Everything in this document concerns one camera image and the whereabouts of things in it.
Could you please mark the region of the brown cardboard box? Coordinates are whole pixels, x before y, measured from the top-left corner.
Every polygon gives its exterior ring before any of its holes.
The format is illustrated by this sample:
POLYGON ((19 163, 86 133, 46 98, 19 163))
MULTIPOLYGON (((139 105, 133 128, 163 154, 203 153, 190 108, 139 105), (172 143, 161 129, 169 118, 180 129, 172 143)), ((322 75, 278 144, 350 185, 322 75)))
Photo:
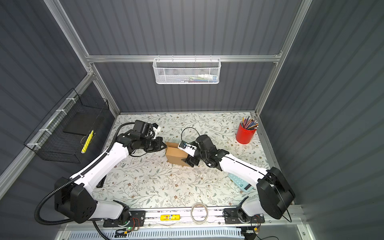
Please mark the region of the brown cardboard box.
POLYGON ((184 167, 191 167, 185 162, 189 155, 178 148, 178 143, 166 142, 166 145, 166 158, 168 163, 184 167))

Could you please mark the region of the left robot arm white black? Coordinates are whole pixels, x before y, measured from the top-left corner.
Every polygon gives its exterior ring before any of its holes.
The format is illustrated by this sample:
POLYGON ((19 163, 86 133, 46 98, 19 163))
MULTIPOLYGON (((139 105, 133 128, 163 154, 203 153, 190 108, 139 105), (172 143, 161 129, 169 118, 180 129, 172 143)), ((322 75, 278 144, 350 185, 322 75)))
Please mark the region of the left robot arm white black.
POLYGON ((55 210, 71 221, 84 223, 94 219, 109 219, 119 225, 131 220, 130 208, 119 201, 102 201, 93 197, 93 191, 101 180, 122 160, 134 156, 136 150, 155 153, 166 149, 166 144, 159 137, 161 128, 136 120, 133 128, 125 133, 115 132, 110 146, 95 160, 69 179, 59 179, 54 194, 55 210))

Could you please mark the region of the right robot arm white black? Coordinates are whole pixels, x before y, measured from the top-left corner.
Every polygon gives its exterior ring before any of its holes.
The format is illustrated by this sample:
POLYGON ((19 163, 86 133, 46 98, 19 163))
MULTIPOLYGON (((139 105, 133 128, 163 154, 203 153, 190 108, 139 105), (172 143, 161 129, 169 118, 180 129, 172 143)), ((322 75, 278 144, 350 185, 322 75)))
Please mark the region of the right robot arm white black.
POLYGON ((178 148, 188 154, 184 160, 194 167, 203 161, 209 168, 232 174, 255 188, 256 197, 246 197, 237 206, 237 217, 248 223, 256 215, 267 214, 274 219, 281 219, 288 213, 289 205, 296 195, 276 167, 259 168, 246 163, 224 149, 218 149, 208 135, 201 135, 192 143, 181 141, 178 148))

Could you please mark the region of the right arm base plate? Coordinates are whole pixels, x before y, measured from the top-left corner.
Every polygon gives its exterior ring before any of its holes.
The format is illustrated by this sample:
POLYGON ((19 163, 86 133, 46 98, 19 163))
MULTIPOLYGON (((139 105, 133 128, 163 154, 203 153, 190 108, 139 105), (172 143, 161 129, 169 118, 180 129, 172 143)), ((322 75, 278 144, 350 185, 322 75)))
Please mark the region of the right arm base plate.
POLYGON ((243 210, 235 208, 225 208, 223 217, 226 224, 263 224, 265 222, 264 216, 254 215, 250 217, 243 210))

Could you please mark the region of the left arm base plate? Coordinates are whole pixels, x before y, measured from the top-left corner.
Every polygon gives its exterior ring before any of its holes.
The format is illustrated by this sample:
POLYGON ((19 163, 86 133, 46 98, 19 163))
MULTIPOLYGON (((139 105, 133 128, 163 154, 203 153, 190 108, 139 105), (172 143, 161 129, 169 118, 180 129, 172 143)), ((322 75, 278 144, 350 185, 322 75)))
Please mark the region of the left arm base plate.
POLYGON ((114 227, 143 227, 146 217, 146 211, 130 211, 129 217, 126 220, 105 220, 103 223, 104 228, 114 227))

